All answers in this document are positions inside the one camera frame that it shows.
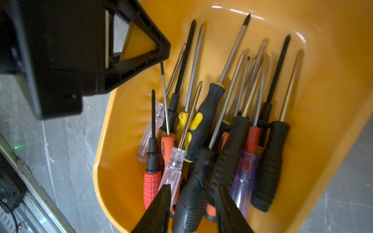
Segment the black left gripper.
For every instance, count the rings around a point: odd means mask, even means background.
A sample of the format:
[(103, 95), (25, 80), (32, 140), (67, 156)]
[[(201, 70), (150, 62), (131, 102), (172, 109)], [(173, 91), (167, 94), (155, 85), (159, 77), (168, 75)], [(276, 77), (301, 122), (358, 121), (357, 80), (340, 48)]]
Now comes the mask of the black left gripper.
[[(115, 16), (139, 27), (155, 48), (120, 61)], [(84, 96), (109, 93), (170, 50), (138, 1), (1, 1), (1, 74), (20, 76), (37, 119), (80, 114)]]

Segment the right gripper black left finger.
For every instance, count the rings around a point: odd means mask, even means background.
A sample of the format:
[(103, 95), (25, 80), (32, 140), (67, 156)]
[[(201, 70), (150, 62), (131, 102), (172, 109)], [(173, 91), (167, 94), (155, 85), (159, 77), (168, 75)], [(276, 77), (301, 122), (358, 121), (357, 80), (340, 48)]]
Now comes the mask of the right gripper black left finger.
[(171, 208), (171, 185), (162, 185), (132, 233), (167, 233)]

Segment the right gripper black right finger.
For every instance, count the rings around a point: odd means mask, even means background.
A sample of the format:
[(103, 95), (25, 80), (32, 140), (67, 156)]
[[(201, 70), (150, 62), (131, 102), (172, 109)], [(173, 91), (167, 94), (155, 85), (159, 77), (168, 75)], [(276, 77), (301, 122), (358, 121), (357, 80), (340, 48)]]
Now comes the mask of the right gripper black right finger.
[(253, 233), (254, 231), (237, 208), (229, 191), (224, 186), (216, 190), (215, 198), (219, 233)]

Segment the black yellow handle screwdriver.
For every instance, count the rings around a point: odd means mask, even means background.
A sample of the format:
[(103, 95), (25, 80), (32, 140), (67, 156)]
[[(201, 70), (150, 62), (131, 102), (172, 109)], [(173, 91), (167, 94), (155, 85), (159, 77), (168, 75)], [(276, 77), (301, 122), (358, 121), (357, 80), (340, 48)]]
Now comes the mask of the black yellow handle screwdriver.
[(209, 85), (208, 94), (201, 103), (197, 114), (191, 122), (187, 134), (189, 136), (189, 145), (187, 154), (185, 156), (185, 161), (188, 163), (192, 163), (197, 160), (199, 149), (203, 144), (205, 144), (207, 137), (211, 132), (212, 122), (216, 115), (219, 101), (225, 93), (225, 87), (222, 85), (222, 83), (229, 72), (233, 59), (247, 30), (250, 19), (251, 15), (248, 14), (233, 45), (219, 81), (212, 82)]

